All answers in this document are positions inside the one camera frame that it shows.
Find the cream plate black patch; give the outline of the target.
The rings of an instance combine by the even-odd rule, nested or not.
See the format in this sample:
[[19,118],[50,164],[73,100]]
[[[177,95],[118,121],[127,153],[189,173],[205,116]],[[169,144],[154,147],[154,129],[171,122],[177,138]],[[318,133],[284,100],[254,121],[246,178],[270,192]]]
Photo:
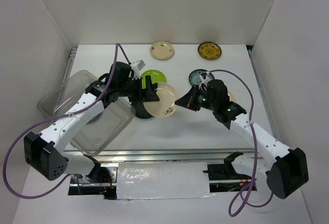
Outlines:
[[175,88],[168,83],[160,82],[157,83],[155,91],[159,101],[144,102],[146,111],[157,118],[166,118],[172,115],[177,109],[175,101],[179,98]]

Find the black glossy plate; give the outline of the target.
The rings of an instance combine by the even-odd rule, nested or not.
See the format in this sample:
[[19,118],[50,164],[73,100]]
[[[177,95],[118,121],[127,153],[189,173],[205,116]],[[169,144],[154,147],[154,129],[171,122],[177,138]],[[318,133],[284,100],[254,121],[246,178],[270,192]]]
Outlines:
[[134,101],[131,103],[131,105],[134,107],[135,109],[135,116],[139,119],[150,119],[153,116],[147,112],[147,110],[144,107],[143,102],[139,102],[139,101]]

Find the lime green plate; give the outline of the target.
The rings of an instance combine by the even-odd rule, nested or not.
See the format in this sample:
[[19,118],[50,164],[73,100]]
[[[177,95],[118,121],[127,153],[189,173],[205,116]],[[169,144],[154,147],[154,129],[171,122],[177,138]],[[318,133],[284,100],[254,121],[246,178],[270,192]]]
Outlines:
[[145,86],[145,84],[146,84],[146,82],[145,82],[146,76],[151,77],[152,83],[159,83],[159,82],[166,83],[167,82],[166,76],[161,71],[156,70],[156,69],[151,69],[151,70],[146,70],[145,72],[143,72],[141,74],[143,86]]

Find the blue patterned plate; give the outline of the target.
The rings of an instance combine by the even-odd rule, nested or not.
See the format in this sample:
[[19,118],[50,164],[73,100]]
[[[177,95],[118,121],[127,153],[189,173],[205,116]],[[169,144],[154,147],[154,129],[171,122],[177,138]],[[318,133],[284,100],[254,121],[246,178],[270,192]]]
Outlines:
[[193,85],[198,85],[201,83],[201,80],[199,78],[200,74],[203,73],[203,72],[206,72],[207,70],[205,69],[196,69],[194,71],[192,71],[190,74],[189,74],[189,77],[188,77],[188,81],[190,83],[191,86]]

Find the cream plate black edge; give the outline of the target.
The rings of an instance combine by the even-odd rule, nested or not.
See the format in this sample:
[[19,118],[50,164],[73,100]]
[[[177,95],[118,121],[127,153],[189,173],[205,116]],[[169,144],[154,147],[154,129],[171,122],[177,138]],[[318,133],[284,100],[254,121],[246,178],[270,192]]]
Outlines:
[[230,101],[232,101],[232,102],[236,102],[236,99],[235,99],[233,93],[228,92],[228,96],[229,96]]

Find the cream plate with flowers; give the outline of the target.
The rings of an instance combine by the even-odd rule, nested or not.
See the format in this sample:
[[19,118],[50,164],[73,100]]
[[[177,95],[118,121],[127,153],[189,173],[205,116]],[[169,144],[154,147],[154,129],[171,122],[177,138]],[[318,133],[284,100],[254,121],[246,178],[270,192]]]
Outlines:
[[150,54],[157,60],[167,60],[171,58],[175,53],[175,49],[172,44],[159,41],[150,46]]

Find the yellow brown patterned plate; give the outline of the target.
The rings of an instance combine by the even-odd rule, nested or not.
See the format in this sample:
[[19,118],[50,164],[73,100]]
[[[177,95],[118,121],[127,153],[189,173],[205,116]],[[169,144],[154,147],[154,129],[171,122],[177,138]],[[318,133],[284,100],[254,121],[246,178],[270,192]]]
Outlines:
[[203,42],[199,44],[197,52],[205,60],[216,60],[222,55],[221,47],[214,42]]

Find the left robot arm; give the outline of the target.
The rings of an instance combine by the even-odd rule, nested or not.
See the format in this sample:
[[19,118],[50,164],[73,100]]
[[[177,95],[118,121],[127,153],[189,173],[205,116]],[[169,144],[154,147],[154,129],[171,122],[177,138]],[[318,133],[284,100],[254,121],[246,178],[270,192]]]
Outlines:
[[109,73],[91,82],[79,100],[40,133],[24,137],[25,161],[49,181],[56,180],[73,164],[63,152],[70,140],[95,116],[119,97],[130,101],[159,101],[151,77],[142,86],[144,61],[115,62]]

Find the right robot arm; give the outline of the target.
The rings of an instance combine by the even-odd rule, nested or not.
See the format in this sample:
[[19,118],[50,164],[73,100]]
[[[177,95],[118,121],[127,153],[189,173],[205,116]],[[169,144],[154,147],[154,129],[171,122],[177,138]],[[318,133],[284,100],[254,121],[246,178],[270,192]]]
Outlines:
[[230,100],[223,81],[211,80],[206,88],[193,85],[175,104],[192,111],[211,110],[218,122],[252,145],[265,160],[264,165],[257,166],[255,177],[266,181],[278,198],[287,198],[309,181],[305,152],[281,143],[252,122],[249,113]]

